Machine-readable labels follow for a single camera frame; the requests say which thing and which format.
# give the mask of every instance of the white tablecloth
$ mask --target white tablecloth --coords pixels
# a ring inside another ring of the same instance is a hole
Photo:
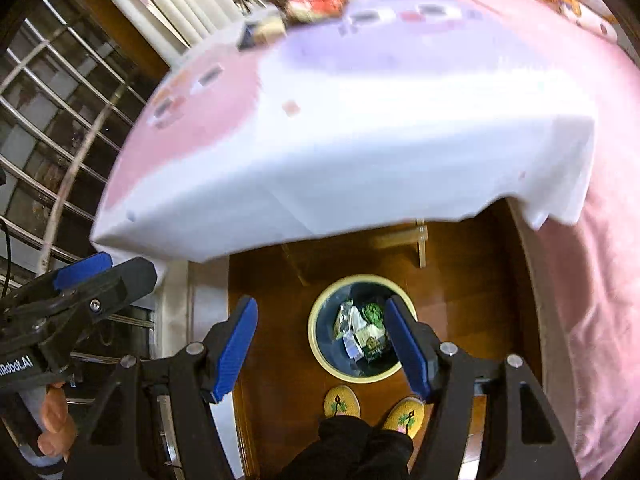
[[[222,254],[503,196],[577,221],[595,107],[481,6],[365,0],[239,53],[234,26],[158,87],[113,168],[92,240],[156,258]]]

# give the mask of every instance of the pink blanket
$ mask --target pink blanket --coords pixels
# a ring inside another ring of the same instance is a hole
[[[538,233],[574,370],[575,455],[599,480],[640,421],[640,71],[615,44],[527,0],[472,0],[580,83],[598,107],[580,221]]]

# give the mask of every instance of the black cable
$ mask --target black cable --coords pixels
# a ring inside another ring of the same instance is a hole
[[[4,276],[4,287],[2,288],[2,297],[4,298],[9,289],[9,278],[11,276],[11,238],[9,237],[9,228],[6,226],[3,218],[0,218],[0,226],[2,226],[4,238],[6,239],[6,273]]]

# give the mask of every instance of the foot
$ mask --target foot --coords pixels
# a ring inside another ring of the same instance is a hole
[[[415,438],[424,420],[424,404],[420,399],[407,397],[398,402],[386,418],[383,429],[399,431]]]
[[[344,386],[331,388],[324,396],[324,416],[351,415],[360,418],[360,403],[353,390]]]

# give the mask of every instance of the silver bolt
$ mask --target silver bolt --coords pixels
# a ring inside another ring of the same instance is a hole
[[[47,323],[47,319],[44,317],[41,317],[40,319],[36,320],[32,328],[34,330],[40,330],[46,323]]]
[[[440,344],[440,351],[445,355],[452,356],[458,353],[458,347],[452,342],[445,341]]]
[[[187,354],[189,355],[201,354],[203,350],[204,350],[204,345],[199,341],[194,341],[193,343],[189,343],[187,345]]]
[[[131,368],[134,364],[136,364],[137,359],[133,357],[133,355],[125,355],[122,359],[120,359],[120,364],[123,368]]]
[[[513,366],[514,368],[520,368],[524,364],[524,361],[519,355],[511,354],[507,357],[507,364],[509,366]]]

